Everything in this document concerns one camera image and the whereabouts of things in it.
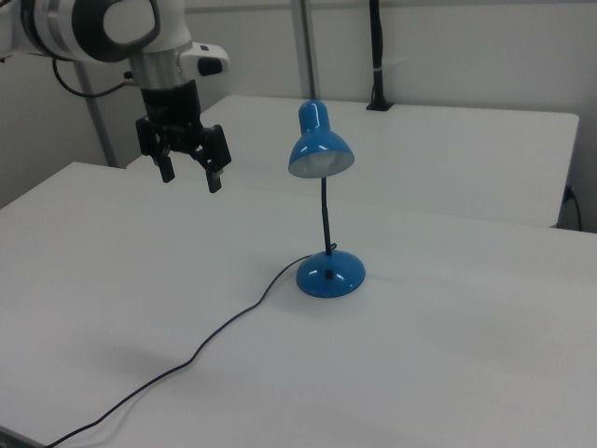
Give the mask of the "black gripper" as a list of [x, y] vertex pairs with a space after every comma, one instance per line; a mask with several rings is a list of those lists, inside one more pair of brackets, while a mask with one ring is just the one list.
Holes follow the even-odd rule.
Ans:
[[221, 187], [220, 176], [231, 162], [221, 125], [203, 128], [197, 82], [167, 89], [141, 89], [146, 115], [135, 122], [141, 154], [159, 168], [162, 181], [174, 179], [170, 151], [191, 154], [206, 174], [210, 193]]

